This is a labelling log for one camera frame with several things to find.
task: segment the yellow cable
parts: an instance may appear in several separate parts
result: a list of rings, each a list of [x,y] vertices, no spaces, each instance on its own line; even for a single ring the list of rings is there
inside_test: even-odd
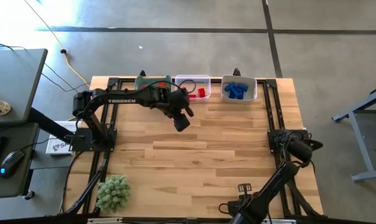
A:
[[[58,37],[54,34],[54,32],[52,32],[52,29],[50,28],[50,26],[48,26],[48,24],[43,20],[43,18],[41,18],[41,16],[33,9],[33,7],[26,1],[26,0],[24,0],[25,2],[26,2],[26,4],[33,10],[33,12],[41,19],[41,21],[43,21],[43,23],[47,26],[47,28],[49,29],[49,31],[51,31],[51,33],[52,33],[52,35],[55,37],[55,39],[57,39],[57,42],[58,42],[58,44],[59,44],[59,46],[60,46],[60,48],[61,48],[61,50],[64,50],[64,48],[63,48],[63,46],[62,46],[62,44],[61,44],[61,41],[59,41],[59,39],[58,39]],[[81,79],[81,80],[83,80],[83,82],[88,86],[88,87],[90,87],[89,86],[89,84],[87,83],[87,81],[78,73],[78,72],[76,72],[76,70],[75,69],[73,69],[73,67],[69,64],[69,60],[68,60],[68,58],[66,57],[66,51],[65,51],[65,53],[61,53],[61,54],[63,54],[63,56],[65,57],[65,61],[66,61],[66,64],[69,66],[69,68]]]
[[[66,61],[66,64],[69,66],[69,68],[81,79],[83,80],[84,83],[86,83],[86,85],[88,87],[90,87],[90,85],[87,83],[87,81],[79,74],[77,73],[73,68],[72,66],[69,64],[69,61],[68,61],[68,58],[66,57],[66,53],[63,54],[63,56],[65,57],[65,61]]]

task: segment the green plant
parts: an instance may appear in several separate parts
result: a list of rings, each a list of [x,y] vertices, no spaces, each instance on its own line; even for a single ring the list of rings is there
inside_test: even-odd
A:
[[[130,188],[125,176],[107,177],[104,183],[99,183],[96,205],[105,212],[116,212],[117,209],[125,208],[130,196]]]

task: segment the red block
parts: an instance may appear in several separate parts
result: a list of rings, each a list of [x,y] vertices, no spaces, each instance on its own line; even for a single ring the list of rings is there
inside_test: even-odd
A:
[[[206,97],[205,89],[204,88],[198,89],[198,94],[199,94],[199,97],[201,98]]]

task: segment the wooden tabletop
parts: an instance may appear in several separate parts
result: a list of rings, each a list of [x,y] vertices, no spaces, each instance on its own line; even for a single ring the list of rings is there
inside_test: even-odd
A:
[[[105,89],[108,79],[93,77],[91,89]],[[276,81],[286,128],[302,129],[293,80]],[[132,89],[133,84],[126,83],[123,88]],[[217,208],[220,203],[237,199],[238,184],[251,183],[254,191],[260,190],[276,170],[266,137],[269,127],[263,91],[259,86],[258,98],[251,105],[222,103],[220,84],[212,84],[208,102],[191,102],[195,116],[189,118],[191,125],[181,133],[157,109],[120,105],[108,175],[127,176],[131,196],[128,208],[102,212],[101,216],[227,218]],[[100,108],[96,112],[99,118],[101,111]],[[66,209],[86,187],[92,157],[92,152],[84,152],[74,163],[67,185]],[[322,213],[311,165],[299,171],[296,183],[315,211]],[[95,200],[96,189],[90,211]],[[270,203],[270,213],[272,218],[283,217],[279,195]]]

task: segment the concrete floor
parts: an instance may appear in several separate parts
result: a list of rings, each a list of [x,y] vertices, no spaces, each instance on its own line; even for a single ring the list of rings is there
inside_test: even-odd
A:
[[[1,2],[0,42],[47,48],[47,63],[72,86],[80,85],[81,80],[66,66],[51,33],[32,31],[32,27],[43,24],[24,2],[18,1],[11,8]],[[29,2],[52,26],[266,27],[260,0]],[[376,0],[268,3],[275,29],[376,29]],[[235,67],[247,77],[275,77],[267,34],[56,34],[72,55],[71,64],[87,80],[93,75],[137,75],[142,69],[148,75],[222,76]],[[294,79],[304,126],[314,139],[324,143],[324,148],[314,154],[324,213],[376,222],[376,179],[352,183],[350,175],[364,172],[365,164],[350,124],[334,124],[330,119],[376,88],[376,35],[278,34],[275,39],[282,74]],[[47,69],[44,73],[62,84]],[[42,78],[34,106],[52,119],[67,119],[71,117],[72,97],[72,92],[65,94]],[[56,214],[65,175],[66,169],[35,171],[31,189],[37,196],[28,202],[22,198],[0,199],[0,219]]]

